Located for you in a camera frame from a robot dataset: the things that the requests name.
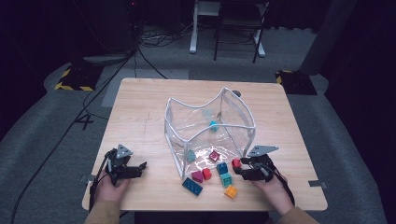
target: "black wire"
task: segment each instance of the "black wire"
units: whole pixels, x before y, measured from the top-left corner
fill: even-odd
[[[121,215],[120,215],[120,218],[122,218],[123,216],[125,216],[125,215],[127,215],[128,214],[128,212],[123,212]]]
[[[158,74],[160,74],[163,78],[168,79],[166,76],[164,76],[160,71],[158,71],[158,69],[156,67],[154,67],[154,65],[152,65],[147,59],[146,57],[143,55],[142,50],[140,50],[140,48],[137,48],[140,52],[140,55],[142,55],[143,59],[152,67],[154,68],[155,71],[157,71]]]
[[[119,68],[117,69],[117,71],[115,72],[115,74],[112,76],[114,77],[120,70],[121,68],[128,62],[128,60],[131,57],[129,57],[127,60],[125,60],[121,66],[119,66]],[[66,137],[66,135],[68,134],[68,132],[70,131],[70,129],[73,127],[73,125],[75,124],[75,121],[81,116],[81,114],[85,111],[85,109],[96,99],[97,96],[99,96],[99,94],[104,90],[105,88],[102,88],[101,90],[99,90],[99,92],[96,93],[96,95],[88,102],[88,104],[86,106],[84,106],[83,109],[81,109],[81,111],[78,113],[78,115],[73,119],[73,122],[70,123],[70,125],[67,127],[66,131],[64,132],[64,134],[61,136],[61,138],[58,140],[58,142],[55,144],[55,147],[52,148],[52,150],[49,152],[48,156],[41,162],[41,164],[38,166],[37,170],[35,171],[35,173],[32,175],[32,177],[29,179],[28,183],[25,185],[25,187],[23,188],[21,194],[18,197],[18,200],[15,202],[14,204],[14,209],[12,211],[12,215],[11,215],[11,224],[14,223],[15,221],[15,216],[17,214],[17,210],[18,210],[18,206],[20,204],[21,198],[23,197],[24,193],[26,192],[26,190],[29,188],[29,186],[32,184],[33,180],[35,179],[35,177],[38,175],[38,173],[41,171],[41,169],[44,167],[44,165],[47,163],[47,161],[49,160],[49,158],[52,156],[52,154],[55,152],[55,150],[58,148],[58,146],[62,143],[62,141],[64,140],[64,138]]]
[[[167,34],[167,35],[158,35],[155,30],[153,31],[146,31],[145,33],[142,34],[142,37],[140,39],[141,45],[147,47],[147,48],[156,48],[156,47],[165,47],[170,44],[172,44],[175,40],[179,40],[183,38],[187,34],[183,34],[191,25],[185,27],[179,35],[173,35],[173,34]],[[155,39],[157,40],[157,43],[148,43],[150,39]]]
[[[116,71],[120,69],[120,66],[123,67],[124,64],[119,65],[119,67],[117,67]],[[110,81],[114,78],[114,76],[115,76],[116,74],[114,74],[114,75],[111,76],[111,77],[108,77],[103,83],[101,83],[100,85],[98,85],[98,86],[96,87],[96,89],[98,89],[99,87],[101,87],[101,86],[103,86],[103,85],[107,86],[107,85],[110,83]],[[85,106],[85,102],[87,101],[87,99],[88,99],[88,97],[91,95],[91,93],[92,93],[92,92],[90,91],[90,93],[87,94],[87,96],[85,97],[84,101],[82,102],[82,106],[84,107],[85,112],[86,112],[87,114],[92,115],[92,116],[94,116],[94,117],[97,117],[97,118],[99,118],[99,119],[108,119],[108,118],[105,118],[105,117],[102,117],[102,116],[93,114],[92,112],[90,112],[90,111],[88,110],[88,107]]]
[[[136,54],[135,54],[134,55],[134,77],[135,78],[137,78],[136,67],[137,67],[137,62],[136,62]]]
[[[274,168],[275,168],[274,170],[272,170],[270,167],[268,167],[268,166],[266,166],[266,165],[263,165],[263,167],[265,167],[265,168],[267,168],[268,170],[270,170],[270,171],[276,176],[276,178],[277,178],[277,179],[280,181],[280,183],[282,184],[283,189],[289,194],[291,203],[292,203],[293,205],[295,205],[295,200],[294,200],[293,192],[291,192],[291,189],[289,188],[288,182],[280,175],[279,170],[276,169],[275,166],[274,166]]]
[[[100,174],[102,173],[103,170],[103,166],[105,165],[109,154],[111,151],[108,151],[105,155],[105,158],[102,161],[102,164],[100,165],[98,174],[95,176],[95,179],[92,181],[92,184],[90,186],[90,205],[89,205],[89,212],[91,212],[91,210],[93,209],[93,204],[95,203],[95,194],[96,194],[96,190],[98,188],[99,182],[103,179],[103,177],[105,177],[106,175],[102,176],[102,178],[99,179]]]
[[[103,178],[105,178],[105,176],[107,176],[108,174],[105,174],[105,175],[103,175],[99,180],[98,180],[98,183],[103,179]]]

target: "red block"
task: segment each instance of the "red block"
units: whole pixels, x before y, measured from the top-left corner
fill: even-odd
[[[202,175],[204,176],[205,180],[208,180],[210,179],[210,177],[212,177],[212,173],[210,173],[210,170],[208,168],[202,170]]]
[[[233,159],[231,163],[233,164],[233,167],[240,168],[242,166],[241,161],[238,158]]]

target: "building block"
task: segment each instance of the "building block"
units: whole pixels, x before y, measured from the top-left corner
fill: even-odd
[[[188,177],[186,178],[186,180],[183,182],[182,185],[184,188],[189,190],[191,193],[195,194],[195,196],[198,196],[203,189],[199,184],[195,183]]]
[[[223,175],[223,174],[228,173],[228,167],[227,167],[227,164],[225,162],[222,162],[222,163],[218,164],[216,166],[216,169],[218,169],[219,175]]]
[[[189,149],[189,151],[187,153],[187,161],[193,162],[193,161],[195,161],[195,159],[196,159],[195,152],[192,151],[191,149]]]
[[[220,179],[221,179],[221,183],[224,188],[226,188],[227,186],[229,186],[233,183],[233,180],[231,179],[231,175],[229,173],[220,175]]]
[[[236,188],[232,185],[229,185],[227,189],[224,191],[224,194],[227,195],[229,198],[233,199],[236,196]]]
[[[202,111],[202,115],[204,115],[204,117],[206,119],[212,119],[213,118],[213,113],[214,113],[214,111],[211,110],[211,109],[205,109],[205,110]]]
[[[193,180],[197,181],[197,182],[204,182],[204,175],[202,174],[201,171],[195,171],[191,174],[191,177]]]
[[[210,172],[209,168],[204,168],[204,170],[202,170],[202,175],[204,176],[205,180],[208,180],[210,177],[212,177],[212,173]]]
[[[217,132],[219,129],[219,126],[215,126],[216,124],[218,124],[218,123],[215,122],[214,120],[210,121],[209,126],[214,126],[214,127],[210,128],[210,130],[212,130],[213,132]]]
[[[240,168],[242,166],[241,161],[238,158],[233,159],[231,164],[234,168]]]
[[[212,161],[218,161],[220,159],[220,154],[217,151],[213,150],[209,155],[209,159]]]

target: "white table leg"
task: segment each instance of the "white table leg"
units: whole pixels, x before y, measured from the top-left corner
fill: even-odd
[[[198,0],[195,0],[192,35],[191,35],[191,43],[190,43],[190,53],[197,52],[197,39],[198,39],[197,29],[198,29]]]

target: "pink block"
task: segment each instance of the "pink block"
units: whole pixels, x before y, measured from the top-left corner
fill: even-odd
[[[209,155],[209,159],[212,161],[218,161],[220,159],[220,154],[217,151],[213,150]]]
[[[202,175],[201,171],[195,171],[191,174],[193,180],[202,183],[204,181],[204,176]]]

